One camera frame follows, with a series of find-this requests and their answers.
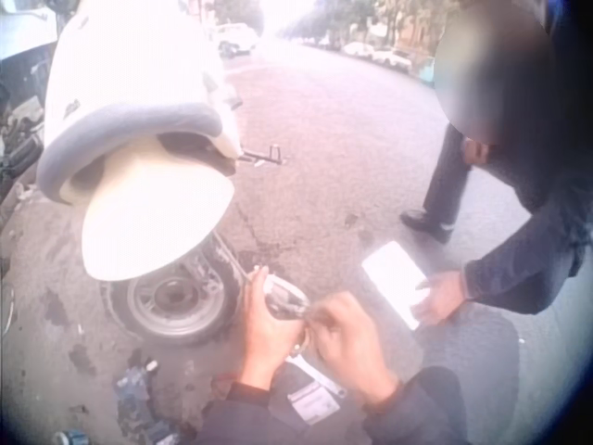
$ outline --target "white scooter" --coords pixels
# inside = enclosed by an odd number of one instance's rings
[[[217,48],[174,0],[83,0],[60,36],[37,182],[87,206],[84,266],[138,337],[196,343],[233,318],[246,273],[214,232],[228,177],[238,160],[282,163],[278,147],[244,151],[238,105]]]

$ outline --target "street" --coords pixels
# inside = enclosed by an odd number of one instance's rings
[[[401,72],[286,42],[263,42],[225,65],[245,102],[237,110],[243,144],[264,152],[278,144],[287,159],[283,166],[241,165],[233,178],[233,204],[219,230],[243,266],[268,264],[311,299],[350,290],[377,321],[389,365],[402,380],[431,365],[459,376],[471,443],[533,440],[590,360],[590,252],[580,275],[537,316],[468,304],[448,323],[412,333],[372,287],[362,260],[397,240],[426,274],[457,269],[528,219],[513,191],[473,172],[456,231],[442,247],[398,218],[422,205],[441,147],[447,120],[431,88]],[[199,430],[215,392],[212,377],[239,369],[241,326],[194,348],[126,335],[106,310],[105,286],[82,267],[83,214],[36,192],[3,232],[17,309],[2,343],[4,420],[28,443],[48,443],[69,428],[94,443],[137,443],[113,383],[129,363],[152,358],[160,365],[153,387],[158,414]],[[272,412],[294,416],[286,394],[309,381],[287,364]],[[84,412],[76,409],[82,405]],[[356,401],[341,408],[304,431],[303,443],[370,443]]]

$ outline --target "wheel rim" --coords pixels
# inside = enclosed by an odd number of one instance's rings
[[[186,337],[207,329],[221,313],[224,285],[198,254],[201,282],[181,264],[132,280],[128,306],[134,319],[161,337]]]

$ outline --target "dark jacket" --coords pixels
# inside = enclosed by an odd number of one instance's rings
[[[506,177],[500,179],[514,187],[532,217],[501,246],[466,265],[468,291],[478,301],[550,270],[567,252],[574,255],[574,276],[591,243],[593,53],[567,4],[557,11],[551,43],[552,87],[537,90],[541,76],[523,72],[525,77],[509,91],[515,100],[506,111],[510,143],[493,159],[504,166],[498,170]]]
[[[306,443],[270,414],[268,398],[266,391],[235,384],[227,400],[209,409],[196,445]],[[445,368],[422,370],[370,411],[364,428],[373,445],[467,443],[459,381]]]

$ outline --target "man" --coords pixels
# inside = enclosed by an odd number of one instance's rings
[[[271,432],[282,427],[268,411],[271,381],[305,324],[271,316],[263,292],[267,274],[267,268],[261,269],[246,287],[243,370],[227,399],[209,409],[199,445],[272,443]],[[456,376],[433,367],[407,385],[400,382],[385,365],[372,319],[350,294],[333,295],[317,305],[310,328],[325,363],[365,402],[369,415],[364,427],[373,444],[466,443]],[[287,433],[284,438],[292,443]]]
[[[519,60],[505,87],[500,144],[466,139],[449,125],[424,209],[407,211],[409,228],[448,242],[473,166],[511,185],[531,219],[481,260],[428,280],[430,296],[414,312],[424,323],[448,318],[466,300],[535,314],[556,298],[583,263],[593,228],[591,52],[572,10],[550,2],[553,83]]]

